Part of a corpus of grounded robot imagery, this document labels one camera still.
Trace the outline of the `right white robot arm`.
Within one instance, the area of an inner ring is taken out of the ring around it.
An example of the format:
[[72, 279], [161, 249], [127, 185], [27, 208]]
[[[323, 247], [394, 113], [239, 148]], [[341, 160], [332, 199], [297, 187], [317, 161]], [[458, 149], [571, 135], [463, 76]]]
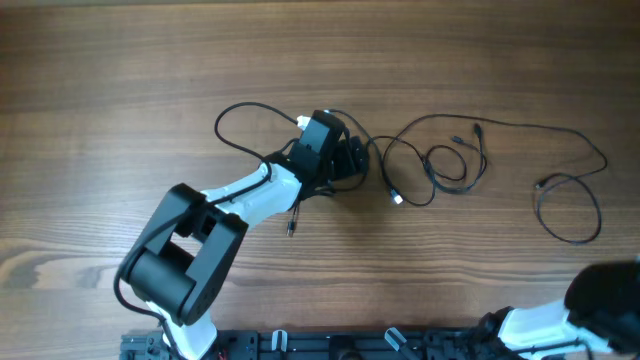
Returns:
[[562, 300], [486, 314], [474, 342], [489, 359], [545, 359], [585, 352], [639, 354], [639, 261], [589, 265]]

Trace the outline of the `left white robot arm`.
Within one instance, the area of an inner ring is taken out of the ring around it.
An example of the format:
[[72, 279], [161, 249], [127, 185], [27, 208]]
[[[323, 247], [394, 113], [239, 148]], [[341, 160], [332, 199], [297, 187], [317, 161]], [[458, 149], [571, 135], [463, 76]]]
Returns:
[[127, 283], [145, 304], [140, 313], [159, 321], [167, 358], [201, 359], [214, 345], [209, 309], [250, 229], [367, 172], [365, 143], [330, 111], [294, 122], [300, 136], [250, 175], [217, 189], [172, 187], [119, 265], [114, 283]]

